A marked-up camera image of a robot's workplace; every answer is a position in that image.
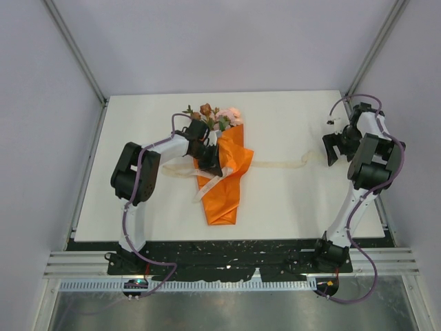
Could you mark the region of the orange wrapping paper sheet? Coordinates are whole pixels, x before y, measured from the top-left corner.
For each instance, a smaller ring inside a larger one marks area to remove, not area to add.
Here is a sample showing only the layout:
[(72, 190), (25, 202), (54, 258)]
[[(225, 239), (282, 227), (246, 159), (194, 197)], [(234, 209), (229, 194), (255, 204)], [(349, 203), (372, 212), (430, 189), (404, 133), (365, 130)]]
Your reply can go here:
[(234, 225), (240, 204), (240, 180), (249, 170), (254, 152), (244, 146), (244, 126), (223, 131), (218, 139), (222, 177), (209, 177), (196, 165), (199, 191), (208, 225)]

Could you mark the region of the fake flower bouquet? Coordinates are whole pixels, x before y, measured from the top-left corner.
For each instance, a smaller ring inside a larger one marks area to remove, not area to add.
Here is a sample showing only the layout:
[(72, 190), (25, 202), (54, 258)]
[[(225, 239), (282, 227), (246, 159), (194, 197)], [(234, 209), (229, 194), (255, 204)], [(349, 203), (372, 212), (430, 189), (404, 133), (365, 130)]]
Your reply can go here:
[(243, 125), (243, 118), (237, 108), (213, 108), (209, 103), (200, 106), (199, 110), (193, 110), (191, 105), (183, 111), (183, 114), (191, 118), (184, 133), (206, 134), (210, 131), (226, 131), (230, 128)]

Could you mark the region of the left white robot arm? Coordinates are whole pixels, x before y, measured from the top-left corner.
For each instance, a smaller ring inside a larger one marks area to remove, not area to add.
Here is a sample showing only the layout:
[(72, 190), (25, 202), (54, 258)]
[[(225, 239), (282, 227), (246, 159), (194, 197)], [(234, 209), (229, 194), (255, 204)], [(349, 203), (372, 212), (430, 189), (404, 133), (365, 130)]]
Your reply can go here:
[(123, 203), (122, 234), (119, 245), (128, 253), (123, 266), (132, 274), (142, 273), (147, 257), (140, 253), (147, 239), (144, 233), (146, 201), (152, 196), (159, 168), (177, 158), (190, 156), (198, 169), (210, 179), (224, 177), (220, 148), (209, 126), (192, 119), (182, 130), (146, 146), (126, 143), (110, 179), (117, 198)]

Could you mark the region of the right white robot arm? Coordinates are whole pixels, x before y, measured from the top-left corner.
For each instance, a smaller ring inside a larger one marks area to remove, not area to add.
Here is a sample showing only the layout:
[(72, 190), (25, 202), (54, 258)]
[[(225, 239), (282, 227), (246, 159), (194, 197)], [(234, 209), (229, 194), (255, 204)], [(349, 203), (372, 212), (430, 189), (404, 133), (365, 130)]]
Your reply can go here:
[(404, 165), (406, 144), (392, 137), (385, 125), (384, 112), (369, 103), (352, 108), (349, 123), (322, 138), (327, 164), (339, 156), (349, 162), (349, 189), (334, 222), (323, 240), (342, 249), (351, 246), (351, 238), (365, 210), (377, 196), (390, 187)]

